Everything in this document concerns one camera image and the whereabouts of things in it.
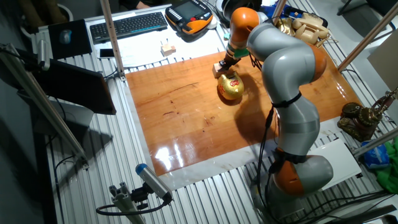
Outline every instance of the desk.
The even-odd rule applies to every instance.
[[[314,12],[312,5],[306,0],[289,1],[289,4],[308,12]],[[136,14],[163,11],[164,8],[153,7],[136,11]],[[123,16],[126,13],[116,14],[115,16]],[[96,22],[100,19],[103,19],[103,17],[90,18],[86,22]],[[32,46],[35,51],[40,39],[50,41],[46,27],[40,28],[39,31],[32,39]],[[336,60],[337,64],[341,63],[345,57],[345,53],[341,51],[338,44],[325,44],[325,49],[331,58]],[[203,50],[207,50],[208,54],[218,52],[218,49]],[[189,60],[189,57],[173,58],[173,60],[170,58],[159,63],[131,68],[125,72],[136,72],[182,60]],[[112,60],[97,59],[95,51],[92,54],[65,58],[60,61],[97,72],[101,71],[104,76],[115,70]],[[360,76],[348,72],[344,72],[343,76],[364,106],[373,104],[376,97],[370,92],[367,84],[362,82]],[[82,170],[80,166],[77,166],[74,169],[73,163],[67,162],[57,169],[57,176],[60,180],[60,201],[58,201],[55,190],[53,194],[59,223],[62,223],[60,205],[62,205],[65,223],[129,223],[124,217],[104,217],[95,213],[96,207],[111,204],[111,194],[108,191],[110,185],[118,185],[121,181],[125,181],[130,190],[140,187],[142,180],[136,175],[135,167],[139,163],[150,162],[150,158],[145,155],[145,151],[147,151],[144,144],[145,138],[141,126],[137,122],[139,119],[134,111],[135,108],[129,106],[129,99],[126,97],[126,91],[129,93],[127,82],[115,78],[108,82],[108,86],[117,113],[115,116],[95,114],[90,123],[90,131],[83,141],[83,148],[86,150],[90,168]],[[376,133],[376,135],[380,136],[381,133],[386,133],[387,130],[392,128],[391,124],[383,121],[379,125],[381,132]],[[332,130],[332,132],[335,134],[330,134],[327,130],[321,133],[313,147],[324,145],[335,138],[344,140],[351,147],[359,146],[351,137],[339,132],[339,130]],[[53,150],[47,149],[50,167],[69,156],[71,152],[58,139],[55,139],[53,143]],[[250,147],[244,148],[241,152],[243,160],[249,160],[251,157],[249,153],[254,154]],[[236,157],[230,154],[225,154],[225,156],[229,156],[232,160]],[[214,159],[215,164],[220,162],[222,161],[218,158]],[[167,206],[158,212],[144,215],[147,223],[261,223],[253,209],[248,192],[250,180],[255,175],[254,167],[256,164],[250,162],[247,165],[239,166],[238,162],[234,162],[231,163],[231,166],[224,167],[207,165],[209,169],[217,173],[211,178],[198,179],[200,177],[197,174],[200,171],[195,172],[190,170],[189,167],[170,172],[168,176],[180,175],[181,177],[175,179],[175,185],[173,185],[173,182],[170,184],[173,189],[174,201],[171,207]],[[269,166],[269,161],[266,161],[266,167]],[[53,186],[55,186],[52,169],[50,169],[50,175]],[[364,177],[360,179],[350,178],[326,191],[303,199],[302,203],[306,211],[319,206],[326,200],[358,196],[381,189],[372,173],[363,169],[363,175]],[[159,206],[160,201],[155,196],[150,195],[148,203],[153,208]],[[355,207],[349,207],[343,212],[348,213],[354,209]],[[304,213],[299,212],[296,215],[303,217]]]
[[[271,109],[262,74],[252,66],[249,57],[242,58],[231,69],[242,78],[245,92],[240,102],[226,102],[218,96],[217,80],[211,71],[214,62],[224,56],[225,52],[220,52],[126,74],[157,175],[188,166],[203,170],[207,166],[194,164],[230,152],[235,159],[218,164],[228,166],[241,160],[236,150],[261,142]],[[345,104],[359,103],[331,58],[327,59],[322,77],[300,87],[303,96],[317,107],[321,122],[340,117]],[[269,139],[274,137],[275,124],[271,126]],[[336,124],[322,128],[323,131],[336,129]],[[203,178],[212,174],[209,170]]]

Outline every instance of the black keyboard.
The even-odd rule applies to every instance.
[[[118,39],[151,32],[154,30],[167,29],[167,23],[161,12],[134,16],[126,19],[113,21]],[[91,37],[94,44],[109,41],[106,23],[90,26]]]

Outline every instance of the golden figurine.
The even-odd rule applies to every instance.
[[[292,37],[296,35],[296,33],[292,28],[292,18],[278,19],[276,27],[287,35],[291,35]]]
[[[234,72],[230,75],[222,74],[218,78],[217,90],[227,100],[235,100],[243,95],[242,79]]]

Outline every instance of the chair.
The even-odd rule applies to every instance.
[[[352,9],[348,9],[347,11],[344,11],[347,8],[347,6],[350,4],[351,1],[352,0],[347,1],[347,3],[337,12],[337,16],[341,16],[346,12],[350,12],[350,11],[355,10],[359,7],[362,7],[366,4],[368,4],[369,7],[376,10],[378,13],[380,13],[381,16],[385,16],[390,11],[390,9],[394,6],[394,4],[397,3],[398,0],[366,0],[366,3],[364,3],[364,4],[361,4]],[[395,25],[392,22],[390,22],[389,25],[391,26],[392,31],[388,32],[387,34],[382,35],[381,37],[375,38],[373,41],[383,38],[386,35],[389,35],[392,32],[394,32],[396,29]]]

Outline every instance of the wooden table surface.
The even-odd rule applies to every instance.
[[[220,52],[126,75],[157,175],[261,141],[271,108],[261,73],[249,57],[243,58],[232,69],[242,78],[244,95],[225,101],[211,71],[224,55]],[[339,116],[345,103],[359,103],[330,57],[323,76],[300,91],[318,108],[321,122]],[[273,136],[269,131],[268,138]]]

